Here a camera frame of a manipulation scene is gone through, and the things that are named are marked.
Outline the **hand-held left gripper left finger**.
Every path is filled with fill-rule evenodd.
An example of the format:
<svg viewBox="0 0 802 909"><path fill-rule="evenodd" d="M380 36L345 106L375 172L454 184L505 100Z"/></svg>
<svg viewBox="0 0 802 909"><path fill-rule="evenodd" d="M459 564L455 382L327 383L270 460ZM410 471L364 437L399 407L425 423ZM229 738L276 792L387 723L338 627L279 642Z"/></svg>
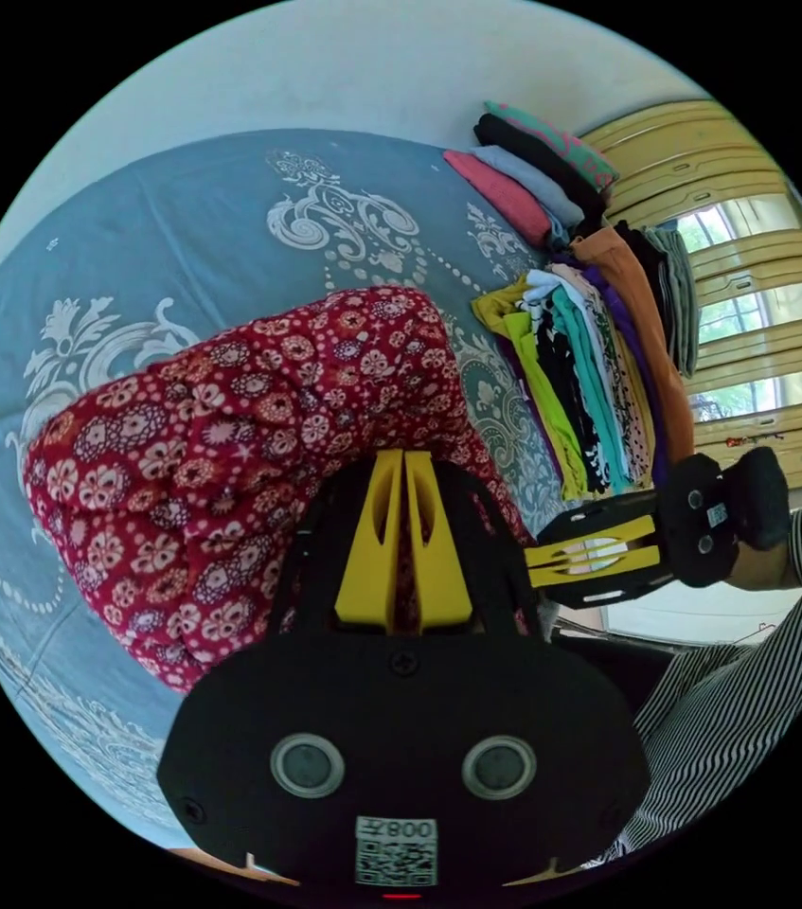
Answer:
<svg viewBox="0 0 802 909"><path fill-rule="evenodd" d="M403 452L380 451L360 481L359 518L335 602L344 626L394 631L402 480Z"/></svg>

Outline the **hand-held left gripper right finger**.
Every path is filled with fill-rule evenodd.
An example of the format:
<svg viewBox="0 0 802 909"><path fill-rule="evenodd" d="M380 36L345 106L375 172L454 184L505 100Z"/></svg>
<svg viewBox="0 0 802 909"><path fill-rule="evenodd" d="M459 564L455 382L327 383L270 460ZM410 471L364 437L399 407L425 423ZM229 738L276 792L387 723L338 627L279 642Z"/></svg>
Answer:
<svg viewBox="0 0 802 909"><path fill-rule="evenodd" d="M472 618L472 604L428 453L405 454L405 482L418 632L465 627Z"/></svg>

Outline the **person's right hand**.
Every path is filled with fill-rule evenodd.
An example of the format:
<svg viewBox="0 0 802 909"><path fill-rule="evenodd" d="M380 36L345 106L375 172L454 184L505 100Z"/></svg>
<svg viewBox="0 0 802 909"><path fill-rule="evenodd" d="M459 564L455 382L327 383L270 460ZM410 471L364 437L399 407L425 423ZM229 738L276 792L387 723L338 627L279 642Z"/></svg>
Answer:
<svg viewBox="0 0 802 909"><path fill-rule="evenodd" d="M739 542L738 554L725 582L744 592L802 590L790 555L789 538L769 549Z"/></svg>

